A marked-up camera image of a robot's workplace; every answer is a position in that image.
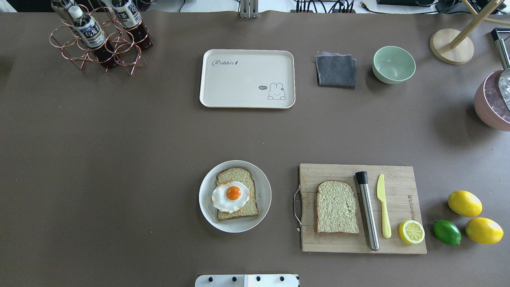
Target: white bottle cap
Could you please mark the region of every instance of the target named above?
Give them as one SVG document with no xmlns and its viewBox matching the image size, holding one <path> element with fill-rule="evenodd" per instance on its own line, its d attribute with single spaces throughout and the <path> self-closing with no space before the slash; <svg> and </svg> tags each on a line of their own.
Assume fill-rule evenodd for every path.
<svg viewBox="0 0 510 287">
<path fill-rule="evenodd" d="M 79 6 L 71 6 L 68 11 L 73 19 L 80 18 L 83 15 L 83 11 Z"/>
</svg>

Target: lemon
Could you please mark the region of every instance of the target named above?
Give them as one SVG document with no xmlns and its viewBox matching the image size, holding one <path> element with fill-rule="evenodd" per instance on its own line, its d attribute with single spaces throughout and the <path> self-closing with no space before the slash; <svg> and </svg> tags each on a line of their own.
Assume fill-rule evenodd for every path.
<svg viewBox="0 0 510 287">
<path fill-rule="evenodd" d="M 459 245 L 461 243 L 461 232 L 448 220 L 437 220 L 434 222 L 434 234 L 444 244 Z"/>
<path fill-rule="evenodd" d="M 491 219 L 477 217 L 467 222 L 466 234 L 472 241 L 482 244 L 494 244 L 503 237 L 503 229 Z"/>
<path fill-rule="evenodd" d="M 448 206 L 455 213 L 466 217 L 475 217 L 481 212 L 480 199 L 465 190 L 457 190 L 450 193 L 450 196 L 448 196 Z"/>
<path fill-rule="evenodd" d="M 419 222 L 406 220 L 400 224 L 398 235 L 407 244 L 417 244 L 425 239 L 425 230 Z"/>
</svg>

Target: round wooden base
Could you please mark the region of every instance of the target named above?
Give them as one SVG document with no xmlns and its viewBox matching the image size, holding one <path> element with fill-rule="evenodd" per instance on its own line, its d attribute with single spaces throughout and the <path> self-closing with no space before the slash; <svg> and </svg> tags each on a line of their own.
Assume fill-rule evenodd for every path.
<svg viewBox="0 0 510 287">
<path fill-rule="evenodd" d="M 442 29 L 430 38 L 430 49 L 441 61 L 452 65 L 462 65 L 473 57 L 474 46 L 469 37 L 466 37 L 457 47 L 450 48 L 450 43 L 460 33 L 455 29 Z"/>
</svg>

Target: egg yolk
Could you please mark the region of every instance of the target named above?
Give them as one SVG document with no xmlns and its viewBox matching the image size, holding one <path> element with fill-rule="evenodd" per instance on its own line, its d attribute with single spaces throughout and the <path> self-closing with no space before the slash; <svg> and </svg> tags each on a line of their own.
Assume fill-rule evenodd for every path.
<svg viewBox="0 0 510 287">
<path fill-rule="evenodd" d="M 241 197 L 241 189 L 231 186 L 226 190 L 226 197 L 230 200 L 238 200 Z"/>
</svg>

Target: white round plate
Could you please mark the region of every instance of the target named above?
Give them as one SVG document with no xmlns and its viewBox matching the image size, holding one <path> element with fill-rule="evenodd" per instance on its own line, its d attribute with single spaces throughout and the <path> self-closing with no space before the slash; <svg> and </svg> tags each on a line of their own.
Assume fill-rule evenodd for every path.
<svg viewBox="0 0 510 287">
<path fill-rule="evenodd" d="M 259 216 L 218 221 L 216 216 L 217 209 L 211 202 L 211 196 L 216 188 L 216 175 L 230 168 L 245 168 L 251 172 L 253 181 L 255 182 L 255 194 L 260 213 Z M 203 216 L 212 226 L 230 233 L 243 232 L 257 226 L 266 216 L 269 206 L 271 205 L 271 185 L 266 175 L 254 164 L 243 160 L 230 160 L 220 163 L 207 173 L 202 181 L 202 185 L 200 185 L 198 202 Z"/>
</svg>

